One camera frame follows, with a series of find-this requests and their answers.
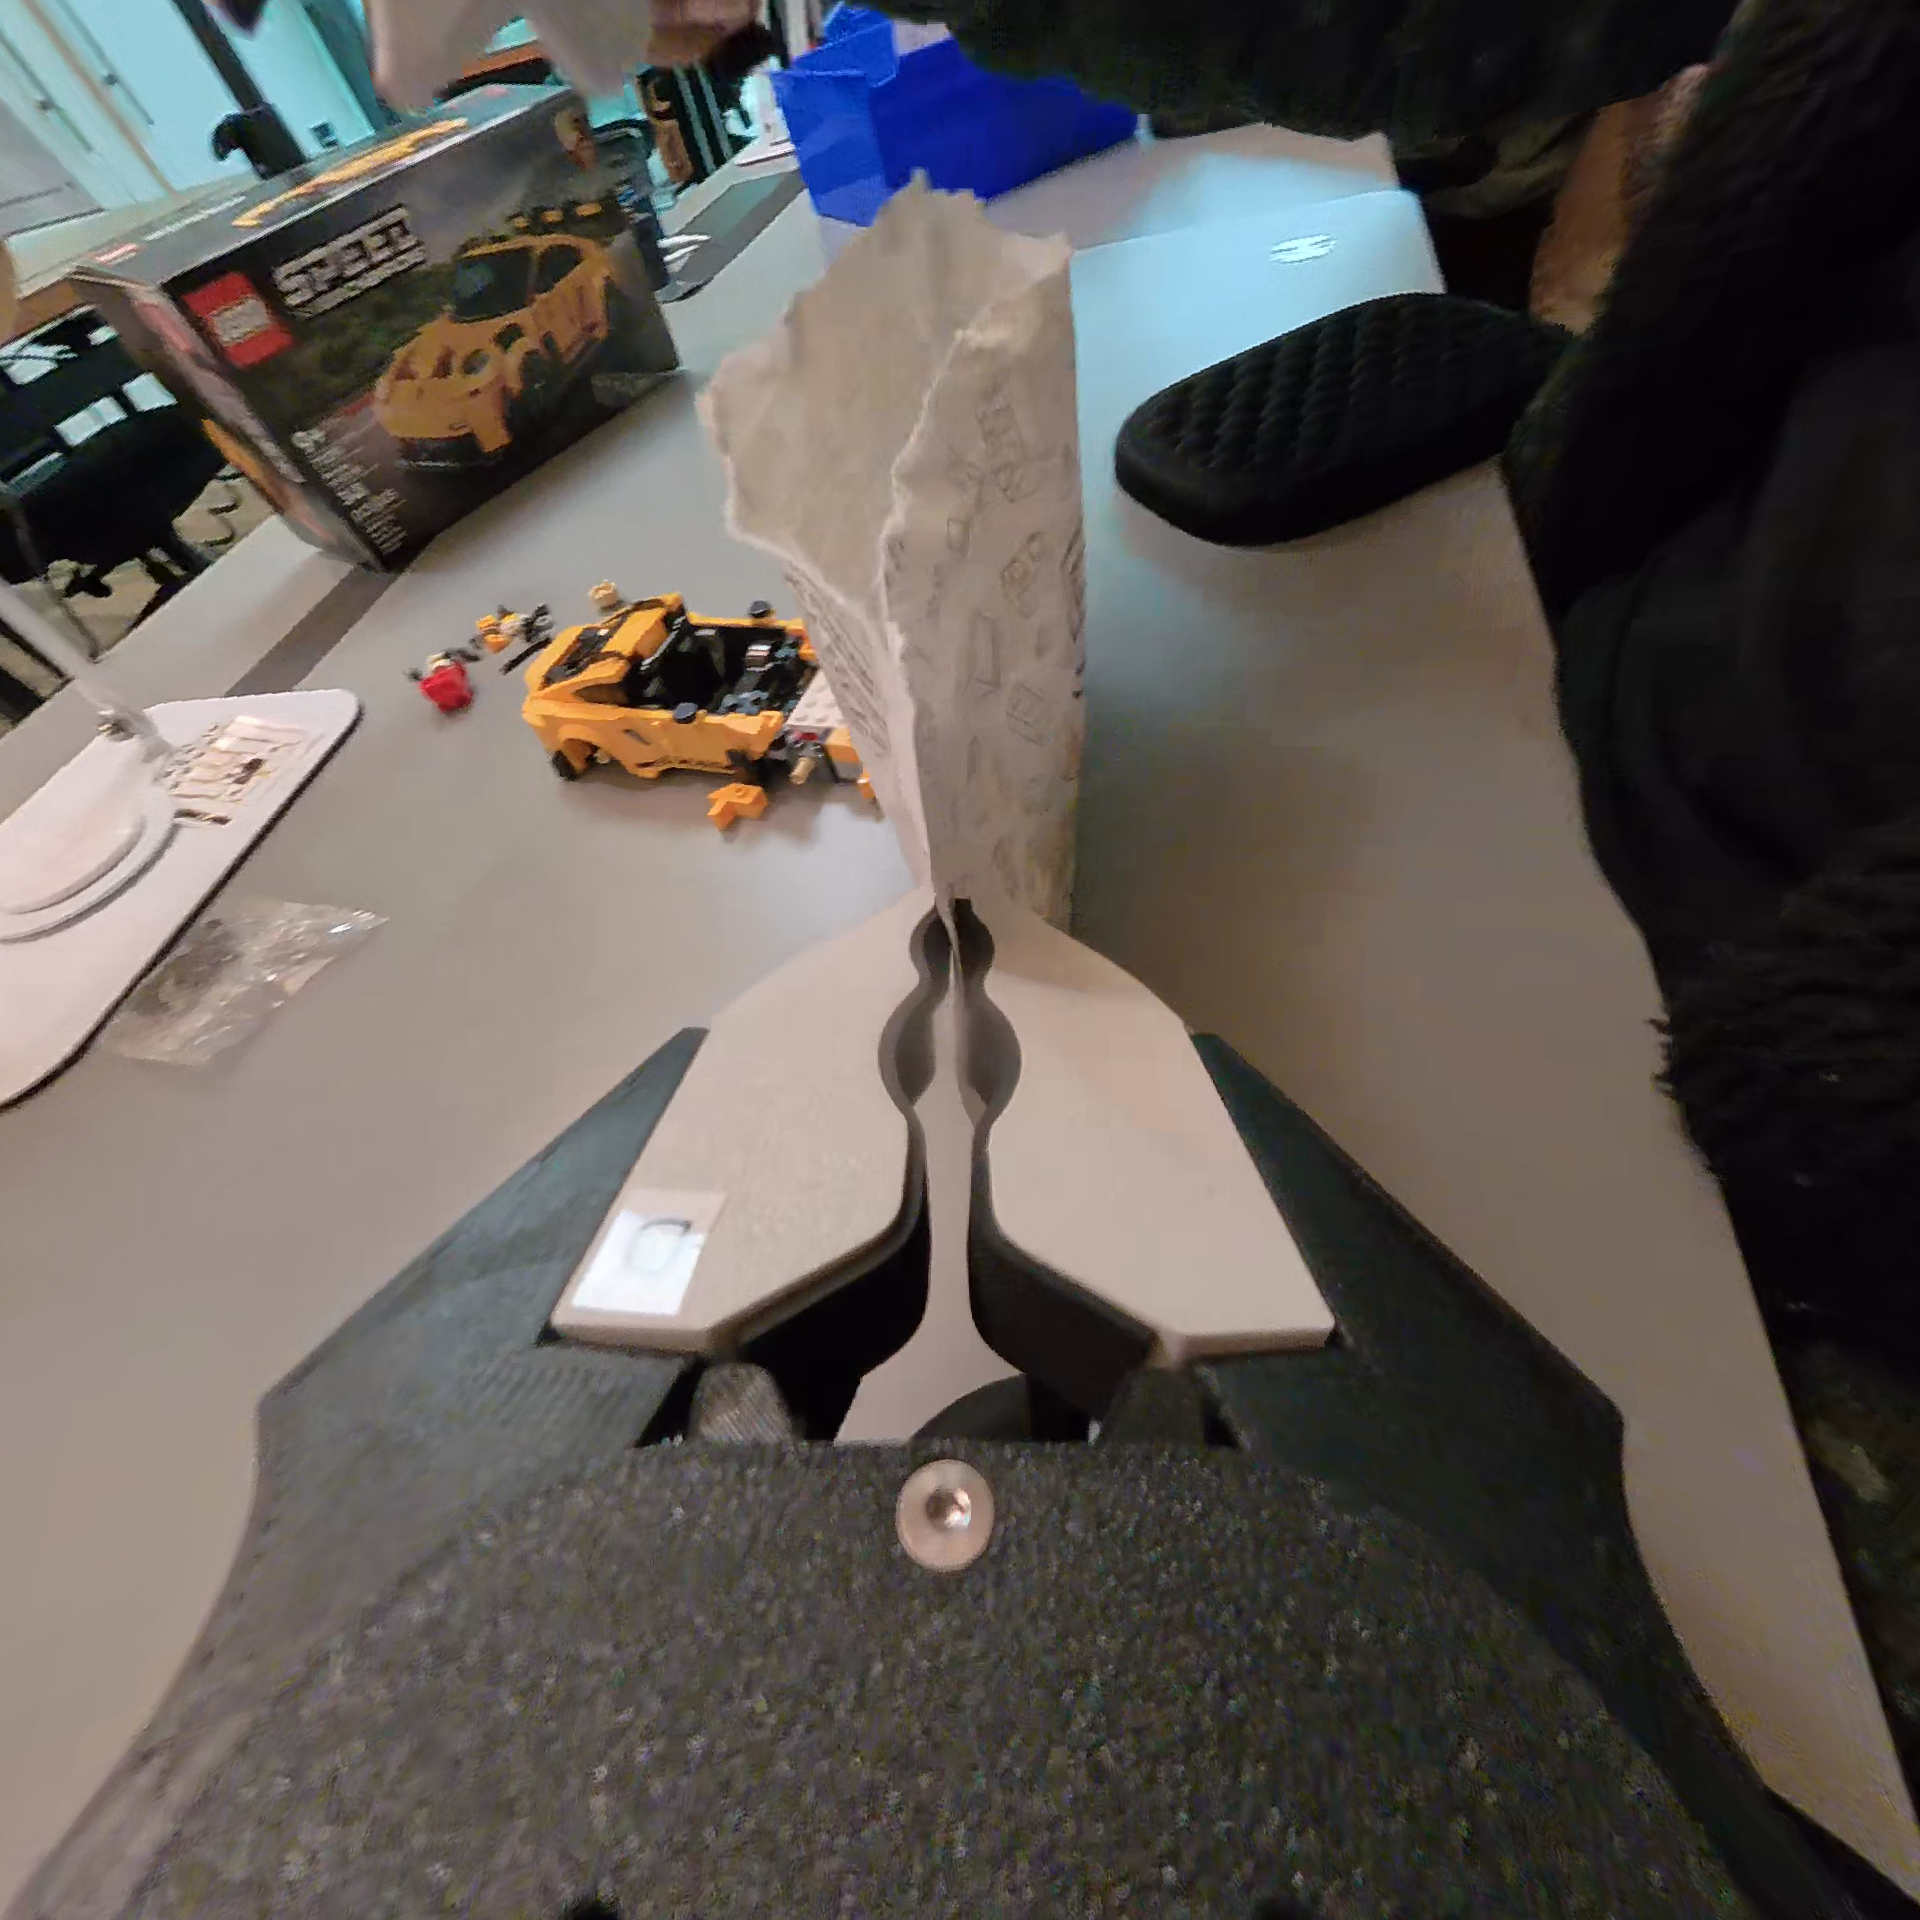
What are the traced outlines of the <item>black office chair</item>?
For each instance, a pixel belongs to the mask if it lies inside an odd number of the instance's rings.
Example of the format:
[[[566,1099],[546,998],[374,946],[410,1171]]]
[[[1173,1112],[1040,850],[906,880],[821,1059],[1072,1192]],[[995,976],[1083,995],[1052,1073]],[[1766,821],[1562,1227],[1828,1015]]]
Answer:
[[[208,568],[181,518],[221,473],[199,417],[93,315],[4,349],[3,575],[23,585],[53,562],[101,579],[141,566],[159,593]]]

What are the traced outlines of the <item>white mat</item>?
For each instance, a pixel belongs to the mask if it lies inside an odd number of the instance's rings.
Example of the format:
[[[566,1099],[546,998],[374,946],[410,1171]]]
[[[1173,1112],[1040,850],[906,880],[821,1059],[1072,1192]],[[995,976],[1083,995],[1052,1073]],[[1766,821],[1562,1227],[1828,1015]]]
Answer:
[[[4,1110],[72,1064],[358,715],[340,689],[158,704],[4,813]]]

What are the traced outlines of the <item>small sticker sheet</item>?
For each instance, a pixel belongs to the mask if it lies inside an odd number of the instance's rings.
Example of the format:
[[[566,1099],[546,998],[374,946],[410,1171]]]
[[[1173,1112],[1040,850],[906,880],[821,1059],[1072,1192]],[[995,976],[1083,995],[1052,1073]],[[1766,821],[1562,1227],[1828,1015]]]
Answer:
[[[158,784],[173,814],[191,825],[232,825],[246,808],[290,775],[311,734],[256,715],[232,715],[182,743]]]

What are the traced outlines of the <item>silver laptop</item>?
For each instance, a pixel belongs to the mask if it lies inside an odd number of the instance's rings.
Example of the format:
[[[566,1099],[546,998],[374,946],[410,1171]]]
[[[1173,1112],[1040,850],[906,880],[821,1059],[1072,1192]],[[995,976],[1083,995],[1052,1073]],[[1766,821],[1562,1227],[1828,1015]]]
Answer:
[[[1082,249],[1072,262],[1083,454],[1108,464],[1150,397],[1350,305],[1444,289],[1422,205],[1342,197]]]

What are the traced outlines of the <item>yellow lego car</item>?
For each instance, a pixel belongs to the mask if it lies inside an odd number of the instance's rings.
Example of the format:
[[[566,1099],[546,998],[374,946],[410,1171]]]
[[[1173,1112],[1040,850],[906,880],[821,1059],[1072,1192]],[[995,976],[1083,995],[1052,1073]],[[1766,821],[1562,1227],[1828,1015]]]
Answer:
[[[709,793],[821,779],[878,800],[799,619],[764,602],[707,618],[677,593],[624,600],[526,666],[522,720],[558,777],[606,763],[640,783],[707,777]]]

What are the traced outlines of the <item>blue plastic bin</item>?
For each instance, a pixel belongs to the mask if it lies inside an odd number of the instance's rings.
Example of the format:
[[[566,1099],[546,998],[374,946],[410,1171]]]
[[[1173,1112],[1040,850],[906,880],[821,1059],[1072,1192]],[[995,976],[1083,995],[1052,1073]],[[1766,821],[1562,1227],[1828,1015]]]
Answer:
[[[871,7],[838,6],[823,39],[772,75],[811,207],[871,227],[917,176],[997,202],[1135,141],[1135,112],[1067,81],[1011,81],[954,39],[909,39]]]

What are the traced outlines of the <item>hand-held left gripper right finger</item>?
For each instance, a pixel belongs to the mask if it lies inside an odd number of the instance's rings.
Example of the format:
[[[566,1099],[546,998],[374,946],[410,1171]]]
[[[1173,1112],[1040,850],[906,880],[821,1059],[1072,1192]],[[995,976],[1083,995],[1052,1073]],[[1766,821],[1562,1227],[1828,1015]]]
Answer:
[[[968,1309],[1045,1399],[1100,1424],[1141,1373],[1331,1345],[1195,1037],[1146,983],[1016,904],[959,901],[956,1019]]]

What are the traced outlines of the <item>person's dark jacket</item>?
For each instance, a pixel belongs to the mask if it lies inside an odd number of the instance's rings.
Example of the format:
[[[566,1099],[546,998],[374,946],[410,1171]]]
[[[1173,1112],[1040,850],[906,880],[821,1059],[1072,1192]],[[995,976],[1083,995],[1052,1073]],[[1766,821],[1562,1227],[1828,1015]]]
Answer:
[[[1916,6],[1742,6],[1508,456],[1590,850],[1867,1591],[1916,1591]]]

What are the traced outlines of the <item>white printed paper bag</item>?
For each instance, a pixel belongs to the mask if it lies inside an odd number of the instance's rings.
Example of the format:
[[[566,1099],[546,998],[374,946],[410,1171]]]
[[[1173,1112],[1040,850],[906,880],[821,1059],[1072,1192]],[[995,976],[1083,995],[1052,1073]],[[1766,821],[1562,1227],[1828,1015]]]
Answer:
[[[792,589],[908,870],[1056,928],[1087,658],[1069,263],[917,179],[701,397],[727,529]]]

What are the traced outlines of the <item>clear plastic bag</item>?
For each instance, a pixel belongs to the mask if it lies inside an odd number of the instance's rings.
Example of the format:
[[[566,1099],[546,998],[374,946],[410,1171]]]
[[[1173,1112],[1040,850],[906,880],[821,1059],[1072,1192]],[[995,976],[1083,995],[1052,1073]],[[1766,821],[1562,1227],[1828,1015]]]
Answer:
[[[211,1065],[384,926],[376,913],[333,904],[219,904],[144,975],[101,1046],[141,1065]]]

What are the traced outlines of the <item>lego set box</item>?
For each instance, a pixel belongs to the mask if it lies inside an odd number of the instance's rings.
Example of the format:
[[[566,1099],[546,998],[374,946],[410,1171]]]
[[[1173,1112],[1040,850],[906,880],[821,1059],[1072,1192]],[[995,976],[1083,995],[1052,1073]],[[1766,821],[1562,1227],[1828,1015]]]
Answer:
[[[643,202],[574,89],[486,85],[66,277],[301,541],[396,573],[677,375]]]

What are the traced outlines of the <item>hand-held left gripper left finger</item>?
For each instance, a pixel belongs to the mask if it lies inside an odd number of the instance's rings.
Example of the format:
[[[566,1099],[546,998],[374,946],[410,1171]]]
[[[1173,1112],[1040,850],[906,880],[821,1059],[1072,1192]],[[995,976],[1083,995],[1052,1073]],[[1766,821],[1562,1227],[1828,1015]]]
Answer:
[[[928,1090],[948,941],[909,894],[695,1038],[549,1318],[558,1337],[768,1374],[832,1440],[928,1309]]]

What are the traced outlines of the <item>person's right forearm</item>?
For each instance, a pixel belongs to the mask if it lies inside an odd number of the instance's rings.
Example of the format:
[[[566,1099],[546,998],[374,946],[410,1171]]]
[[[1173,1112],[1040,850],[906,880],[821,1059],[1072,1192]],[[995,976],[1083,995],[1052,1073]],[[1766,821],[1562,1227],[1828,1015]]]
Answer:
[[[1564,122],[1704,62],[1733,3],[882,3],[979,64],[1184,125],[1428,147]]]

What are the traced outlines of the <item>metal stand with round base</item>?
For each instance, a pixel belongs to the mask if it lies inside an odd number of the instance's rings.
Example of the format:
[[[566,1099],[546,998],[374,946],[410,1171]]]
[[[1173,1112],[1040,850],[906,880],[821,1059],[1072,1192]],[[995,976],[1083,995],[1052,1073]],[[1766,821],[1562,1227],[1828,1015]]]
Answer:
[[[3,825],[3,941],[24,944],[122,897],[168,849],[179,814],[163,779],[173,749],[141,704],[11,584],[3,611],[98,718],[93,746]]]

